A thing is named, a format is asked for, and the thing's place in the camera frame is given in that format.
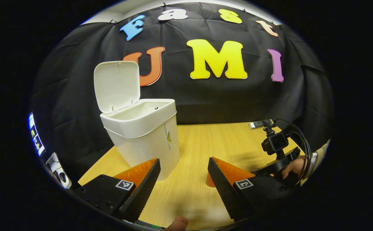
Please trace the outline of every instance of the orange letter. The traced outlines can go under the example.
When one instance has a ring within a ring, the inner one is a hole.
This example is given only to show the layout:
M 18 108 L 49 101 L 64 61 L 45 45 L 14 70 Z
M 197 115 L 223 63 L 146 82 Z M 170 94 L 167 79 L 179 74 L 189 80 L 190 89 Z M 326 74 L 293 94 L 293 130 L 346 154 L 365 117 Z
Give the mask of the orange letter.
M 151 72 L 146 76 L 139 76 L 140 86 L 148 86 L 155 83 L 161 75 L 161 53 L 165 50 L 164 47 L 154 47 L 147 50 L 147 54 L 151 56 Z M 123 61 L 134 61 L 138 63 L 139 57 L 141 57 L 141 52 L 136 52 L 125 56 Z
M 266 22 L 261 21 L 261 20 L 258 20 L 258 21 L 255 21 L 255 22 L 258 22 L 259 24 L 261 24 L 261 26 L 264 28 L 264 30 L 266 32 L 268 32 L 270 35 L 273 35 L 275 37 L 279 36 L 278 34 L 276 34 L 275 32 L 272 31 L 272 26 L 266 24 Z

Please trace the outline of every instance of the white trash can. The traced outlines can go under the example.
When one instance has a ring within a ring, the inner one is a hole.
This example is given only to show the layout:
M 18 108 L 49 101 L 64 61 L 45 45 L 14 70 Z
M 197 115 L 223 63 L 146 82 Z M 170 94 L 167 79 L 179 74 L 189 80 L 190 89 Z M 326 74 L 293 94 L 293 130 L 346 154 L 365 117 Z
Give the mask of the white trash can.
M 100 63 L 94 88 L 102 124 L 131 166 L 160 159 L 158 181 L 165 180 L 179 155 L 175 100 L 139 99 L 139 66 L 133 61 Z

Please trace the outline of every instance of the black fabric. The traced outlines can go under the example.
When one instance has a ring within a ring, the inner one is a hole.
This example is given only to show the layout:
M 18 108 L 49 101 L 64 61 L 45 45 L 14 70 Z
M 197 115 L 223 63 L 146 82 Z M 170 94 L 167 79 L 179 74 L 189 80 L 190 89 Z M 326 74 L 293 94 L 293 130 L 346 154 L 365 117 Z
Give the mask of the black fabric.
M 168 9 L 185 9 L 188 18 L 159 21 Z M 232 10 L 241 24 L 226 22 L 219 9 Z M 126 41 L 119 29 L 138 15 L 143 31 Z M 268 34 L 263 20 L 279 34 Z M 192 48 L 187 41 L 205 39 L 219 52 L 225 41 L 243 45 L 247 79 L 228 79 L 225 67 L 216 78 L 192 79 Z M 178 124 L 239 123 L 266 118 L 294 122 L 316 150 L 327 142 L 333 121 L 332 93 L 324 68 L 310 48 L 285 25 L 272 23 L 235 8 L 208 3 L 179 3 L 157 7 L 123 19 L 117 25 L 80 25 L 51 51 L 37 75 L 31 108 L 43 145 L 57 152 L 66 172 L 77 181 L 113 146 L 100 120 L 94 93 L 94 68 L 141 52 L 140 75 L 150 73 L 153 47 L 165 47 L 157 82 L 141 87 L 141 98 L 173 98 Z M 271 80 L 273 63 L 268 49 L 282 54 L 284 82 Z

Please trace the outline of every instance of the blue letter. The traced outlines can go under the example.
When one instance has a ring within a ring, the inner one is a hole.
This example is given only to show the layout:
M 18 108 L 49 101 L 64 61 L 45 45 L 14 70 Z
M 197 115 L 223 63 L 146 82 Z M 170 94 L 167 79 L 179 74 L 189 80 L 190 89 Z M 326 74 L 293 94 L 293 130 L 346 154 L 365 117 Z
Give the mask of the blue letter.
M 131 20 L 131 22 L 127 23 L 125 26 L 121 27 L 120 31 L 123 30 L 125 32 L 127 41 L 131 40 L 131 38 L 134 38 L 135 35 L 139 34 L 139 32 L 142 31 L 142 28 L 137 28 L 137 26 L 141 26 L 144 24 L 144 22 L 139 20 L 143 19 L 144 17 L 145 15 L 140 15 Z

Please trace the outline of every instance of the purple letter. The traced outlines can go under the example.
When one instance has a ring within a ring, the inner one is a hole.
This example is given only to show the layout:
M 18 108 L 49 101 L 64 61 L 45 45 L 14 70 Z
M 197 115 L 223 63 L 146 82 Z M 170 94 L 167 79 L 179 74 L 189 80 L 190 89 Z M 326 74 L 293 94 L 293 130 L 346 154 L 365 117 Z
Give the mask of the purple letter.
M 272 56 L 273 74 L 271 76 L 273 82 L 283 82 L 282 66 L 281 66 L 281 53 L 278 51 L 268 49 L 269 54 Z

